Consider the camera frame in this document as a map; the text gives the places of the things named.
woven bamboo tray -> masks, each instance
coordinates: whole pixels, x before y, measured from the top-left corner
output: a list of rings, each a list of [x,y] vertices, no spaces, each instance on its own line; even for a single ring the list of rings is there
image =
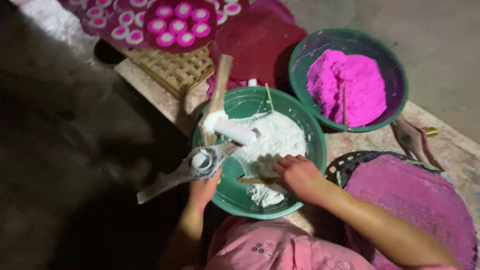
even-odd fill
[[[183,99],[190,90],[214,72],[206,46],[178,54],[157,49],[123,49],[122,53],[177,99]]]

person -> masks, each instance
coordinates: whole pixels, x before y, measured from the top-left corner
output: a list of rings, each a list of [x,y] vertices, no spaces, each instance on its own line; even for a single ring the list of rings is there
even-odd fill
[[[280,158],[274,165],[278,184],[304,202],[315,204],[351,225],[404,269],[461,269],[438,242],[415,226],[358,200],[326,180],[303,156]],[[203,229],[203,211],[216,191],[221,172],[210,180],[191,182],[190,197],[168,248],[161,269],[197,265]],[[346,247],[310,236],[284,218],[258,221],[229,217],[216,230],[204,269],[373,269]]]

pink powder on floor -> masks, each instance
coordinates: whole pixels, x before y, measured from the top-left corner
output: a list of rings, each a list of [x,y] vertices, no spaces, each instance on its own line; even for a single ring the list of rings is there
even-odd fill
[[[364,55],[328,49],[310,66],[307,79],[322,115],[336,123],[343,123],[343,88],[348,126],[367,125],[387,108],[377,62]]]

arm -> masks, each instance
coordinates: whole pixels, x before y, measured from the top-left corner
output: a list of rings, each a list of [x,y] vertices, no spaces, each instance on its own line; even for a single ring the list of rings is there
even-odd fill
[[[216,191],[222,170],[209,180],[190,183],[190,196],[180,216],[167,250],[160,257],[161,269],[182,269],[200,263],[200,238],[204,227],[204,209]]]
[[[461,269],[433,238],[375,205],[354,198],[326,180],[305,157],[288,155],[274,169],[281,177],[279,184],[350,224],[398,266],[448,265]]]

wooden stick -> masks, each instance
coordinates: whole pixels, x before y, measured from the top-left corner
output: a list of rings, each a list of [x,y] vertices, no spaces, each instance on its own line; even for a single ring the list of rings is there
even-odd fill
[[[225,99],[225,92],[227,89],[228,77],[233,63],[233,57],[222,54],[216,71],[216,86],[213,91],[212,98],[210,99],[210,105],[207,112],[203,115],[202,119],[198,122],[198,129],[202,137],[202,145],[209,146],[214,145],[216,141],[215,134],[208,134],[205,130],[204,122],[208,115],[217,110],[223,110],[223,102]]]
[[[244,183],[244,184],[273,184],[277,178],[238,178],[237,182],[238,183]]]
[[[343,86],[343,124],[347,125],[347,97],[345,96],[345,86]]]
[[[270,96],[270,89],[268,88],[268,83],[265,83],[265,88],[267,88],[268,99],[270,100],[270,106],[272,107],[272,111],[275,111],[273,109],[273,102],[272,102],[272,97]]]

